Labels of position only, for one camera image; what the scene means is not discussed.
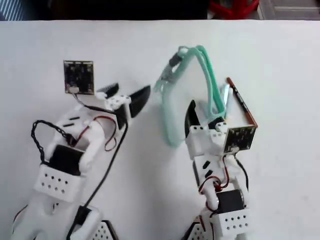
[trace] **white table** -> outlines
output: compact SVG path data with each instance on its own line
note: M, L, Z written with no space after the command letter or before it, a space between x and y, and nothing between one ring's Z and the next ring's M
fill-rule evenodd
M63 60L94 61L97 89L153 84L179 45L206 47L218 82L230 76L259 124L239 154L249 175L252 239L318 239L320 22L0 22L0 236L28 203L40 156L30 132L74 106ZM52 130L39 127L43 145ZM111 156L101 153L86 200ZM177 240L204 206L187 147L164 144L159 107L136 118L92 204L120 240Z

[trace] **teal plastic clip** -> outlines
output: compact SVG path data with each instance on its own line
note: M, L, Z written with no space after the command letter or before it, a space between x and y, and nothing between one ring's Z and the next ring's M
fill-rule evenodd
M207 117L208 122L213 121L218 117L224 117L226 111L205 48L201 45L190 48L180 46L178 52L170 59L168 65L164 68L160 78L154 86L154 90L161 93L165 133L168 143L172 147L177 147L183 142L185 135L182 134L181 131L177 131L178 126L175 121L173 121L174 114L172 102L170 102L170 94L194 57L196 57L199 62L206 80L207 104L202 110L204 111L204 115Z

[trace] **black cable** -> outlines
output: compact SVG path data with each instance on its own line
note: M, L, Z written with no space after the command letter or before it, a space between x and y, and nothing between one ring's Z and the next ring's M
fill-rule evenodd
M57 125L54 125L53 123L49 122L49 121L45 121L45 120L37 120L32 124L32 130L31 130L31 137L36 145L36 147L38 148L39 152L40 152L40 159L41 159L41 163L45 164L45 151L44 148L40 145L39 141L36 138L36 128L38 126L38 124L45 124L53 129L55 129L58 133L60 133L62 135L62 137L65 138L66 142L72 146L72 144L74 143L74 141L76 140L70 133L66 133L64 130L62 130L60 127L58 127Z
M242 165L242 163L239 161L239 159L236 157L236 155L234 155L234 159L236 160L236 163L239 165L239 167L242 169L242 171L245 175L245 186L246 186L246 189L248 189L248 191L249 191L249 178L248 178L247 171L246 171L245 167Z
M98 192L99 189L101 188L102 184L105 182L105 180L106 180L106 178L107 178L107 176L108 176L108 174L109 174L109 172L110 172L110 169L111 169L111 167L112 167L112 165L113 165L113 163L114 163L114 160L115 160L115 158L116 158L116 156L117 156L117 153L118 153L118 151L119 151L119 148L120 148L120 146L121 146L122 142L124 141L124 138L125 138L125 136L126 136L126 134L127 134L127 131L128 131L128 121L127 121L127 119L126 119L124 116L122 116L122 115L119 114L119 113L116 113L116 112L110 111L110 110L106 110L106 109L103 109L103 108L100 108L100 107L97 107L97 106L86 105L86 104L84 104L82 101L80 101L80 100L78 99L77 95L74 94L73 96L74 96L74 98L78 101L78 103L80 103L80 104L83 105L84 107L86 107L86 108L88 108L88 109L90 109L90 110L94 110L94 111L99 111L99 112L104 112L104 113L108 113L108 114L115 115L117 118L119 118L121 121L123 121L123 122L124 122L124 125L125 125L123 134L122 134L121 139L120 139L120 141L119 141L119 144L117 145L117 147L116 147L116 149L115 149L115 151L114 151L114 153L113 153L113 156L112 156L112 158L111 158L111 161L110 161L110 163L109 163L108 168L107 168L106 171L105 171L104 176L102 177L101 181L99 182L98 186L95 188L95 190L93 191L93 193L91 194L91 196L89 197L89 199L88 199L88 200L86 201L86 203L83 205L83 209L86 209L86 208L88 207L88 205L90 204L91 200L95 197L95 195L97 194L97 192ZM66 239L67 239L67 240L70 240L70 236L71 236L71 234L72 234L72 232L73 232L73 230L74 230L74 228L75 228L75 226L76 226L76 222L77 222L76 219L74 219L73 224L72 224L72 226L71 226L71 228L70 228L70 230L69 230L69 232L68 232L68 235L66 236Z

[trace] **circuit board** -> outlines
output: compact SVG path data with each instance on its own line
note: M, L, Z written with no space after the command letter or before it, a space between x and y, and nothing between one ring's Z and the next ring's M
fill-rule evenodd
M67 94L95 94L94 62L63 61L64 87Z
M232 153L237 147L239 151L250 149L256 129L257 126L254 125L229 128L223 152L225 154Z

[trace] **red object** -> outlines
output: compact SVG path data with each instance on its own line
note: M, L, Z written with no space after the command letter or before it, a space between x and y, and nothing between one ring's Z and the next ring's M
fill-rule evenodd
M244 19L249 13L256 10L258 5L259 0L252 0L250 4L247 4L247 0L233 0L232 7L227 8L211 0L209 9L224 19L232 20Z

